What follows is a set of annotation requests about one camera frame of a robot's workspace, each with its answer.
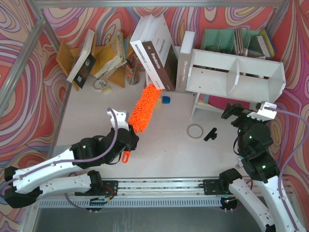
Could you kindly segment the orange microfiber duster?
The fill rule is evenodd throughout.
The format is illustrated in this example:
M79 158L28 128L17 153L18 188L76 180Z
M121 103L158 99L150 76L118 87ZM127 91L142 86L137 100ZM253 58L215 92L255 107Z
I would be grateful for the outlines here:
M149 84L143 90L128 120L135 134L142 133L147 128L161 92L162 90L157 89L154 84Z

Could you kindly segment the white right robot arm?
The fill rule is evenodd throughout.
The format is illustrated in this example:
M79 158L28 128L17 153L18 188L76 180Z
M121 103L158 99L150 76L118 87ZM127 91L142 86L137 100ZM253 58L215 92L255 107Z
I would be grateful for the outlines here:
M306 228L298 219L284 190L283 170L279 169L269 152L273 139L266 123L273 120L277 113L297 117L306 126L309 125L302 116L278 109L275 104L266 101L258 103L255 110L245 109L238 103L228 103L221 116L222 119L232 115L237 117L231 122L238 129L236 153L264 201L260 201L235 168L220 173L219 185L240 200L261 231L305 232Z

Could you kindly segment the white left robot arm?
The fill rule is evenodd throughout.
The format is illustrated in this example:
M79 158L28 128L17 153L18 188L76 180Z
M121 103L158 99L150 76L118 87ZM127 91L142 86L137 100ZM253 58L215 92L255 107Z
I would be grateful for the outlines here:
M84 138L63 153L32 167L8 167L4 171L9 186L4 191L4 200L12 208L22 208L56 194L103 195L107 188L99 172L92 168L113 165L123 152L135 150L138 141L132 126L111 129L106 136Z

